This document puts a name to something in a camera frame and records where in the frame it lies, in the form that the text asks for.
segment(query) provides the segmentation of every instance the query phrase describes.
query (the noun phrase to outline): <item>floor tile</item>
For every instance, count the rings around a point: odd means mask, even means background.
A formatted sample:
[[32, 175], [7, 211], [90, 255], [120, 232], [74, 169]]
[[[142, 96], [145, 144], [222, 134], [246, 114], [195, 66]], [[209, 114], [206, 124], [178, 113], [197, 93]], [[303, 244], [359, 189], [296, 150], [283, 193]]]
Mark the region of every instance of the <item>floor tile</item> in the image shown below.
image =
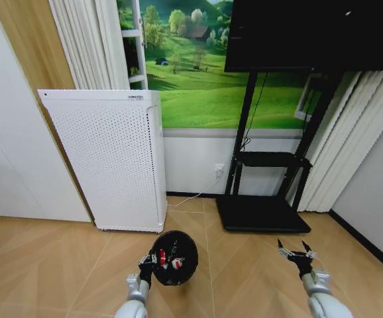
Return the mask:
[[168, 210], [169, 211], [183, 211], [183, 212], [204, 212], [203, 200], [201, 197], [194, 197], [193, 199], [187, 200], [184, 203], [182, 201], [189, 199], [188, 197], [167, 197]]
[[79, 311], [70, 311], [66, 318], [113, 318], [113, 315], [102, 315], [98, 313], [82, 313]]
[[66, 314], [66, 311], [60, 309], [0, 303], [0, 318], [65, 318]]
[[[196, 242], [199, 266], [191, 279], [181, 286], [163, 286], [155, 277], [148, 302], [152, 317], [212, 317], [209, 259], [203, 213], [169, 211], [165, 231], [187, 232]], [[113, 315], [127, 297], [125, 278], [138, 272], [138, 262], [152, 247], [158, 235], [114, 233], [74, 310]]]
[[10, 222], [23, 231], [0, 238], [0, 301], [69, 309], [111, 233], [87, 223]]
[[215, 199], [204, 197], [203, 200], [203, 208], [206, 213], [218, 213], [217, 202]]
[[[304, 240], [317, 252], [313, 266], [330, 273], [334, 296], [355, 318], [383, 318], [383, 264], [330, 216], [302, 213], [312, 228], [305, 235], [228, 233], [214, 200], [190, 201], [182, 209], [191, 212], [169, 210], [164, 230], [193, 238], [199, 266], [181, 286], [152, 280], [150, 317], [311, 317], [298, 269], [278, 254], [281, 238], [291, 250]], [[0, 317], [113, 317], [125, 278], [157, 237], [0, 217]]]

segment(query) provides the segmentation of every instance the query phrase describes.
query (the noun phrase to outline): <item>black tv stand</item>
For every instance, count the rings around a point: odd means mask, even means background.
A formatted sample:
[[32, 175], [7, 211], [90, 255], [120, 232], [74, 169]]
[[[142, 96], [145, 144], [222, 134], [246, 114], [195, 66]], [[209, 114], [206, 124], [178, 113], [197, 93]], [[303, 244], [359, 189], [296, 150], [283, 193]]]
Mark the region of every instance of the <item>black tv stand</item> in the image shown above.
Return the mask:
[[[328, 80], [317, 107], [311, 116], [297, 150], [292, 154], [289, 152], [245, 152], [241, 150], [250, 104], [252, 103], [258, 77], [257, 71], [249, 73], [225, 193], [217, 199], [218, 212], [225, 229], [228, 231], [266, 233], [310, 232], [311, 228], [298, 215], [298, 206], [311, 169], [311, 164], [305, 158], [305, 155], [342, 76], [342, 71], [328, 73]], [[287, 168], [278, 193], [271, 197], [239, 195], [243, 166]], [[292, 206], [290, 206], [286, 201], [286, 195], [299, 169], [302, 169], [302, 173]]]

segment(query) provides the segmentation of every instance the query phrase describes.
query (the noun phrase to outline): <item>wall mural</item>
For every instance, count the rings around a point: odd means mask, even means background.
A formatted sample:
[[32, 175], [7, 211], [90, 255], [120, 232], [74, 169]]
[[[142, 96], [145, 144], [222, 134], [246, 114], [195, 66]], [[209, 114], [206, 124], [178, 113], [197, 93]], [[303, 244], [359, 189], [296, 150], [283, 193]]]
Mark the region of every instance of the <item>wall mural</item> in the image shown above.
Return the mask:
[[[118, 0], [122, 29], [133, 27], [129, 1]], [[148, 86], [160, 91], [164, 127], [237, 127], [247, 74], [224, 72], [232, 6], [218, 0], [140, 0]], [[136, 68], [129, 68], [134, 75]], [[259, 74], [251, 114], [263, 79]], [[294, 115], [306, 79], [269, 74], [252, 128], [302, 128], [303, 120]]]

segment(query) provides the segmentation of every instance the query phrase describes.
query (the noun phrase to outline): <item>black television screen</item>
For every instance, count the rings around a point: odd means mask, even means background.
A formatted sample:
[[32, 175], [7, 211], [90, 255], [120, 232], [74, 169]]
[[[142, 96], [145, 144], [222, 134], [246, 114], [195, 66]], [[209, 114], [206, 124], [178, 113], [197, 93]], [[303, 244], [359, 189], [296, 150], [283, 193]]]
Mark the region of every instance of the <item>black television screen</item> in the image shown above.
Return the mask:
[[226, 72], [383, 70], [383, 3], [235, 0]]

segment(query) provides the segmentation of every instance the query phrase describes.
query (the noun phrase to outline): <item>power cord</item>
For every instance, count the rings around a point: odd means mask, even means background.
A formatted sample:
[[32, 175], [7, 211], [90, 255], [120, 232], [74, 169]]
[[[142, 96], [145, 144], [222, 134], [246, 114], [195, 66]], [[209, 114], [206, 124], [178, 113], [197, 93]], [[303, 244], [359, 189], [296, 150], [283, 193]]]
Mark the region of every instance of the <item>power cord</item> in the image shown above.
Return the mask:
[[212, 184], [211, 184], [209, 187], [207, 187], [206, 189], [204, 189], [204, 190], [202, 190], [201, 192], [199, 192], [199, 194], [196, 194], [196, 195], [193, 196], [193, 197], [188, 197], [187, 199], [181, 201], [179, 204], [168, 204], [168, 205], [169, 205], [170, 207], [177, 207], [177, 206], [183, 204], [184, 202], [189, 201], [190, 199], [193, 199], [193, 198], [195, 198], [195, 197], [198, 197], [198, 196], [201, 195], [203, 192], [205, 192], [205, 191], [211, 189], [211, 188], [212, 188], [212, 187], [219, 181], [219, 179], [221, 179], [221, 176], [217, 176], [217, 177], [215, 178], [215, 180], [213, 180]]
[[250, 128], [252, 127], [253, 117], [255, 116], [256, 109], [258, 108], [259, 101], [260, 101], [260, 97], [261, 97], [261, 95], [262, 95], [262, 92], [264, 91], [265, 82], [266, 82], [266, 79], [267, 79], [267, 78], [268, 78], [268, 72], [265, 73], [265, 78], [264, 78], [264, 81], [263, 81], [263, 83], [262, 83], [262, 87], [260, 88], [260, 92], [259, 92], [259, 96], [258, 96], [258, 101], [256, 102], [256, 106], [255, 106], [255, 108], [254, 108], [254, 110], [253, 110], [252, 118], [250, 119], [250, 125], [249, 125], [249, 127], [248, 127], [248, 129], [247, 129], [246, 136], [245, 136], [245, 138], [244, 138], [244, 141], [243, 141], [242, 146], [240, 147], [240, 150], [242, 150], [242, 149], [245, 149], [245, 150], [246, 150], [246, 148], [245, 148], [246, 145], [249, 144], [249, 143], [252, 141], [251, 138], [247, 138], [247, 134], [249, 133], [249, 130], [250, 130]]

